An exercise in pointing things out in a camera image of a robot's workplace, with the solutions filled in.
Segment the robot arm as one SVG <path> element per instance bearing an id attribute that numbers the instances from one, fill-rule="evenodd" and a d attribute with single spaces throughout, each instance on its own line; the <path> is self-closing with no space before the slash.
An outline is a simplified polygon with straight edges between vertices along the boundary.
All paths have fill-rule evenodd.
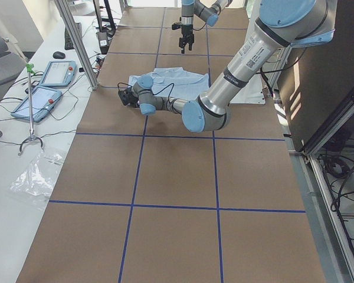
<path id="1" fill-rule="evenodd" d="M 191 132 L 219 130 L 230 120 L 229 103 L 264 63 L 282 47 L 303 48 L 330 42 L 335 31 L 337 1 L 261 1 L 254 32 L 207 91 L 196 99 L 156 96 L 153 80 L 142 75 L 119 91 L 126 106 L 143 115 L 158 110 L 181 114 Z"/>
<path id="2" fill-rule="evenodd" d="M 172 24 L 172 30 L 181 29 L 182 36 L 179 38 L 181 53 L 185 53 L 185 47 L 192 50 L 194 44 L 194 16 L 203 20 L 205 24 L 213 27 L 219 14 L 232 3 L 232 0 L 215 1 L 211 7 L 205 6 L 200 1 L 182 1 L 181 17 L 179 22 Z"/>

